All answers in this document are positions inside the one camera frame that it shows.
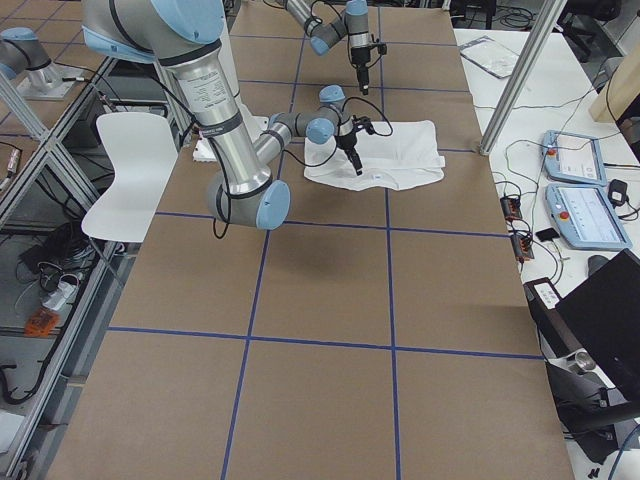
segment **black cable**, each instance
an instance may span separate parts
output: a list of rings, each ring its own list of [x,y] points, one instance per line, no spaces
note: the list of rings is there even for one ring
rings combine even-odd
[[[275,8],[276,10],[285,10],[284,7],[278,7],[270,2],[267,2],[267,0],[262,0],[262,3],[264,3],[267,7]]]
[[[162,90],[164,90],[164,92],[169,95],[173,100],[175,100],[175,102],[180,106],[180,108],[182,108],[188,115],[191,121],[193,121],[194,123],[197,123],[197,119],[196,116],[193,114],[193,112],[191,110],[189,110],[189,107],[187,107],[182,100],[180,100],[170,89],[169,87],[167,87],[164,83],[162,83],[160,80],[158,80],[157,78],[155,78],[153,75],[149,75],[149,73],[142,68],[140,65],[138,65],[137,63],[132,63],[133,67],[138,69],[139,71],[141,71],[147,78],[149,78],[151,81],[153,81],[154,83],[156,83],[158,86],[160,86],[160,88],[162,88]]]
[[[16,150],[20,150],[20,152],[21,152],[21,153],[22,153],[22,151],[23,151],[20,147],[17,147],[17,146],[16,146],[16,145],[14,145],[13,143],[0,141],[0,144],[2,144],[2,145],[6,145],[7,147],[15,148]]]
[[[631,208],[631,210],[633,210],[631,213],[625,213],[624,215],[618,215],[618,218],[620,220],[626,220],[627,222],[634,222],[638,219],[638,217],[640,217],[640,207],[633,207],[630,203],[629,203],[629,199],[627,198],[627,202],[626,204],[629,206],[629,208]]]
[[[359,102],[363,102],[366,103],[367,105],[369,105],[370,107],[372,107],[376,112],[378,112],[378,114],[380,114],[380,117],[382,118],[382,120],[389,125],[389,133],[379,133],[376,132],[374,130],[374,134],[378,135],[379,137],[390,137],[391,135],[393,135],[393,126],[391,125],[391,122],[389,121],[389,119],[387,118],[387,116],[382,113],[382,110],[380,110],[375,103],[370,102],[369,100],[365,100],[362,97],[349,97],[347,98],[344,103],[342,104],[342,108],[340,109],[340,112],[344,112],[344,109],[347,107],[347,104],[352,101],[352,100],[358,100]]]
[[[622,446],[620,447],[620,450],[618,450],[618,455],[616,455],[616,459],[614,460],[613,466],[611,467],[611,471],[609,472],[608,480],[613,480],[613,475],[615,474],[616,469],[618,468],[618,463],[620,462],[620,457],[622,457],[622,452],[624,452],[627,449],[627,446],[631,442],[631,439],[633,438],[634,435],[637,435],[637,434],[640,434],[640,425],[636,425],[635,428],[631,430],[629,432],[629,435],[627,435],[627,437],[624,439],[624,442],[622,442]]]
[[[231,223],[231,187],[229,185],[229,176],[227,175],[227,169],[224,166],[224,162],[222,161],[222,156],[220,155],[220,150],[218,149],[218,145],[216,144],[213,138],[209,139],[209,144],[211,145],[211,148],[213,149],[213,153],[218,159],[218,163],[220,163],[220,168],[222,169],[222,176],[224,177],[224,185],[225,185],[225,188],[227,189],[227,191],[224,192],[227,195],[227,215],[226,215],[227,218],[224,221],[224,229],[222,230],[222,233],[218,233],[218,230],[216,229],[217,219],[215,217],[213,219],[213,225],[212,225],[213,236],[216,237],[218,240],[222,240],[227,235],[227,231],[229,230],[229,225]]]
[[[60,205],[62,207],[62,213],[64,214],[64,216],[67,219],[69,219],[69,220],[79,220],[81,218],[80,215],[78,215],[76,212],[71,210],[66,204],[64,204],[61,200],[59,200],[53,194],[53,192],[50,192],[49,190],[47,190],[47,188],[40,182],[40,179],[36,179],[35,182],[47,197],[49,197],[51,200],[53,200],[55,203],[57,203],[58,205]]]
[[[289,150],[287,150],[286,148],[284,150],[282,150],[284,153],[288,153],[289,155],[291,155],[291,157],[298,162],[300,165],[302,165],[303,167],[309,167],[309,168],[315,168],[315,167],[321,167],[323,165],[326,165],[326,163],[331,160],[333,158],[333,156],[336,154],[336,152],[338,151],[338,144],[336,143],[335,148],[333,149],[333,152],[331,153],[331,155],[329,155],[325,160],[323,160],[322,162],[315,164],[315,165],[310,165],[308,163],[304,163],[302,160],[300,160],[300,158],[298,158],[293,152],[290,152]]]
[[[85,155],[84,153],[78,153],[78,152],[69,152],[69,153],[71,153],[71,155],[78,155],[79,157],[84,158],[89,163],[92,163],[96,167],[101,168],[102,170],[104,170],[106,172],[113,172],[113,168],[109,168],[109,167],[107,167],[105,165],[102,165],[102,164],[96,162],[95,160],[89,158],[89,156]]]
[[[107,177],[113,177],[114,173],[113,172],[107,172],[104,175],[100,175],[96,178],[92,178],[91,179],[91,183],[95,183],[95,182],[99,182],[100,180],[104,180]]]
[[[79,66],[79,65],[71,65],[70,63],[62,63],[62,62],[59,62],[59,61],[57,61],[57,60],[55,61],[55,63],[56,63],[56,64],[58,64],[58,65],[62,65],[62,66],[64,66],[64,67],[78,68],[78,69],[80,69],[80,70],[88,70],[88,71],[90,71],[91,73],[93,73],[94,75],[97,75],[97,76],[98,76],[98,78],[100,78],[100,80],[102,80],[102,81],[105,83],[105,85],[106,85],[107,87],[109,87],[109,90],[111,90],[111,92],[113,93],[113,95],[114,95],[114,96],[115,96],[115,97],[116,97],[116,98],[117,98],[121,103],[124,103],[124,102],[123,102],[123,100],[122,100],[122,98],[120,98],[120,95],[118,95],[118,92],[116,92],[116,90],[111,86],[111,84],[107,81],[107,79],[105,78],[105,76],[104,76],[104,75],[102,75],[101,73],[97,72],[96,70],[92,70],[92,69],[91,69],[91,68],[89,68],[89,67],[83,67],[83,66]]]

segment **chair leg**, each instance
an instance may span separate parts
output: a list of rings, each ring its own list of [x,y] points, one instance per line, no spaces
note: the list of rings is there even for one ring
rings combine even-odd
[[[109,261],[109,259],[104,255],[104,252],[100,249],[100,247],[98,247],[98,245],[96,244],[93,238],[91,237],[87,237],[87,238],[89,238],[89,243],[91,244],[91,248],[93,248],[94,252],[96,252],[96,254],[100,257],[100,260],[104,262],[107,269],[111,272],[111,275],[113,275],[113,278],[116,281],[116,283],[120,286],[120,288],[124,288],[124,282],[118,276],[118,272],[116,271],[115,268],[113,268],[113,265],[111,265],[111,262]]]

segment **brown cardboard surface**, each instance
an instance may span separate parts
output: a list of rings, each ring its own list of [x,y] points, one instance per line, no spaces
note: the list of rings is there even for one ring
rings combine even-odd
[[[395,478],[385,351],[255,342],[227,478]]]
[[[64,2],[64,5],[53,14],[54,20],[82,20],[82,4],[80,2]]]
[[[439,149],[473,150],[482,138],[469,93],[385,90],[384,102],[392,121],[435,123]]]
[[[385,232],[298,225],[274,231],[254,332],[388,345]]]
[[[349,64],[347,58],[347,44],[341,42],[322,57],[318,57],[307,41],[302,52],[302,62],[300,67],[301,83],[313,83],[317,85],[340,85],[356,86],[356,72]],[[380,87],[380,68],[369,70],[369,81],[371,88]]]
[[[509,239],[392,232],[391,248],[398,345],[540,353]]]
[[[13,12],[11,16],[13,18],[39,18],[46,20],[60,7],[62,7],[62,4],[63,2],[55,2],[51,0],[28,0]]]
[[[73,20],[47,20],[38,30],[38,38],[42,42],[69,43],[80,34],[81,27],[82,22]]]
[[[3,0],[0,3],[0,17],[12,15],[24,2],[24,0]]]
[[[301,47],[301,40],[232,37],[238,80],[293,83]]]
[[[264,235],[232,226],[218,241],[210,219],[156,217],[111,324],[245,334]]]
[[[417,13],[413,8],[391,7],[381,7],[379,12],[382,41],[392,43],[389,55],[395,42],[456,45],[449,12],[428,9]]]
[[[293,89],[293,84],[240,82],[242,102],[253,115],[262,117],[270,117],[274,113],[288,112],[291,106]]]
[[[393,45],[382,69],[385,88],[469,90],[455,46]]]
[[[302,40],[302,27],[291,15],[278,8],[275,2],[274,5],[276,7],[261,1],[243,1],[238,17],[231,27],[231,36],[289,37]]]
[[[393,227],[507,233],[489,159],[474,153],[442,152],[444,179],[389,192]]]
[[[290,145],[287,150],[304,161],[304,146]],[[289,155],[284,156],[280,178],[291,189],[291,208],[287,219],[312,223],[385,226],[385,198],[381,188],[352,192],[307,180],[304,167]]]
[[[402,478],[573,479],[541,361],[398,353]]]
[[[244,342],[108,332],[49,480],[220,474]]]

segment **folded cloth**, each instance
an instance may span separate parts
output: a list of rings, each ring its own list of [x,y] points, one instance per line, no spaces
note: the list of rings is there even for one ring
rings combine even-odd
[[[304,158],[307,165],[304,176],[314,182],[360,191],[371,187],[406,190],[437,182],[444,178],[444,157],[438,154],[436,129],[433,122],[391,122],[390,137],[358,132],[356,151],[362,161],[362,175],[355,170],[342,150],[323,162],[335,149],[332,139],[324,145],[305,140]],[[376,132],[385,134],[385,122],[373,122]]]

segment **white chair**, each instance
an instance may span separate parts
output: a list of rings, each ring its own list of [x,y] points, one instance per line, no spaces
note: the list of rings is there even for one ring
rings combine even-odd
[[[101,115],[96,125],[115,177],[84,216],[82,231],[102,256],[92,239],[124,243],[144,240],[178,151],[169,123],[159,115],[108,113]]]

